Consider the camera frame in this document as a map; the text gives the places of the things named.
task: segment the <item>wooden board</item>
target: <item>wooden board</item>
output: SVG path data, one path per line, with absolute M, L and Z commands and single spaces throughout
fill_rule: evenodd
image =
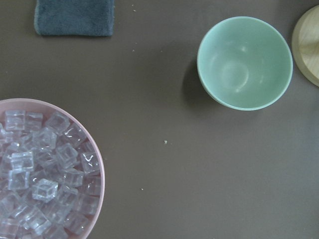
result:
M 300 71 L 319 86 L 319 5 L 308 10 L 297 22 L 292 49 Z

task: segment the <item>round wooden object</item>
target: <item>round wooden object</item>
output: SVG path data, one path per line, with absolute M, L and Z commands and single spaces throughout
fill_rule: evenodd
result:
M 319 86 L 319 5 L 308 10 L 297 22 L 292 49 L 300 71 Z

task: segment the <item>bowl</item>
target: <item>bowl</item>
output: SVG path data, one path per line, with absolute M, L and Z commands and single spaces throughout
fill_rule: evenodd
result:
M 104 185 L 105 185 L 105 171 L 104 171 L 104 165 L 103 165 L 103 159 L 101 156 L 101 153 L 98 149 L 98 146 L 96 145 L 94 139 L 89 134 L 89 132 L 85 129 L 85 127 L 72 115 L 70 115 L 68 112 L 64 111 L 63 109 L 52 105 L 47 102 L 39 101 L 39 100 L 33 100 L 33 99 L 9 99 L 9 100 L 2 100 L 0 101 L 0 120 L 1 122 L 4 122 L 4 112 L 6 110 L 26 110 L 27 112 L 37 112 L 37 113 L 43 113 L 43 121 L 47 120 L 49 116 L 54 113 L 55 111 L 58 111 L 67 117 L 69 119 L 76 123 L 78 126 L 82 128 L 82 130 L 85 132 L 88 141 L 92 144 L 94 151 L 97 155 L 98 162 L 100 165 L 100 175 L 101 175 L 101 192 L 100 192 L 100 198 L 98 207 L 96 210 L 96 213 L 94 215 L 91 215 L 87 217 L 89 219 L 89 224 L 83 231 L 81 235 L 70 235 L 70 239 L 85 239 L 89 235 L 89 233 L 92 231 L 93 226 L 95 225 L 97 218 L 100 214 L 103 198 L 104 198 Z
M 271 25 L 237 16 L 206 33 L 197 68 L 212 98 L 233 109 L 252 111 L 273 104 L 284 94 L 293 59 L 285 39 Z

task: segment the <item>cloth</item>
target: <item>cloth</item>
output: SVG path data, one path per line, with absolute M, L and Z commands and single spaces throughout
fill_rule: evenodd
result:
M 37 0 L 34 28 L 40 35 L 111 36 L 114 0 Z

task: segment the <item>blue towel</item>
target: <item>blue towel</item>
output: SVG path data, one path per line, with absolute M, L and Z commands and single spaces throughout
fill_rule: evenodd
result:
M 37 0 L 34 28 L 40 35 L 110 36 L 114 0 Z

